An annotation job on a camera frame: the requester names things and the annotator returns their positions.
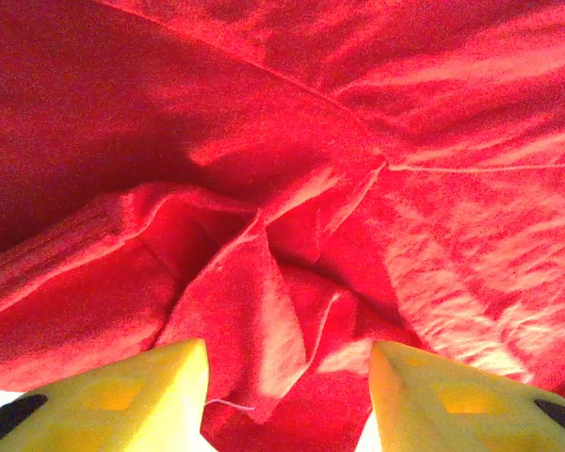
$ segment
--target red fabric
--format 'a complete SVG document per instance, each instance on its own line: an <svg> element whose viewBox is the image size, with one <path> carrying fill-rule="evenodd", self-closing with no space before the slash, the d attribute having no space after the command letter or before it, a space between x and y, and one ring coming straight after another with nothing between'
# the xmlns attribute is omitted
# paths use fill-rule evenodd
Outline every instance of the red fabric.
<svg viewBox="0 0 565 452"><path fill-rule="evenodd" d="M379 339L565 396L565 2L108 3L0 1L0 389L204 337L221 451L353 450Z"/></svg>

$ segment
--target red cloth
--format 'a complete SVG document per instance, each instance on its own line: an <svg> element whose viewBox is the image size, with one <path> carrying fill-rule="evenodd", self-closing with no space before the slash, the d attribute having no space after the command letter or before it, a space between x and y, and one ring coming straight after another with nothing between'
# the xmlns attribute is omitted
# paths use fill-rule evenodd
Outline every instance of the red cloth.
<svg viewBox="0 0 565 452"><path fill-rule="evenodd" d="M204 337L218 450L353 450L372 341L565 395L565 2L0 1L0 389Z"/></svg>

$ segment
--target yellow plastic part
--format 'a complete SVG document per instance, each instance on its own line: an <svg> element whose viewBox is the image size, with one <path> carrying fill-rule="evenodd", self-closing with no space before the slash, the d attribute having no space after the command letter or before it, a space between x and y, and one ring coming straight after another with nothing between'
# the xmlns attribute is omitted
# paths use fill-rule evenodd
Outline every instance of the yellow plastic part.
<svg viewBox="0 0 565 452"><path fill-rule="evenodd" d="M205 450L205 343L155 348L26 393L48 401L0 441L0 452Z"/></svg>
<svg viewBox="0 0 565 452"><path fill-rule="evenodd" d="M394 342L373 345L369 387L385 452L565 451L539 398L565 399Z"/></svg>

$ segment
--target red towel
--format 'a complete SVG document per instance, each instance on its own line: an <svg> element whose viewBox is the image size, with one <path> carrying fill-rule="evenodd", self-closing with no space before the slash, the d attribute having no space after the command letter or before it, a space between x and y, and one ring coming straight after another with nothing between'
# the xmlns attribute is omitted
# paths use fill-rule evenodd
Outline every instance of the red towel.
<svg viewBox="0 0 565 452"><path fill-rule="evenodd" d="M565 396L565 2L0 1L0 389L198 336L220 451L374 340Z"/></svg>

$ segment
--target crumpled fabric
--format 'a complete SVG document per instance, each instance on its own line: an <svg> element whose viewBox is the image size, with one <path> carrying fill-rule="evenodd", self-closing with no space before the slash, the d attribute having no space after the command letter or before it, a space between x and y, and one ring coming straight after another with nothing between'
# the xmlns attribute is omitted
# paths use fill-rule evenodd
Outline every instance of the crumpled fabric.
<svg viewBox="0 0 565 452"><path fill-rule="evenodd" d="M565 1L0 0L0 389L190 337L220 451L376 340L565 396Z"/></svg>

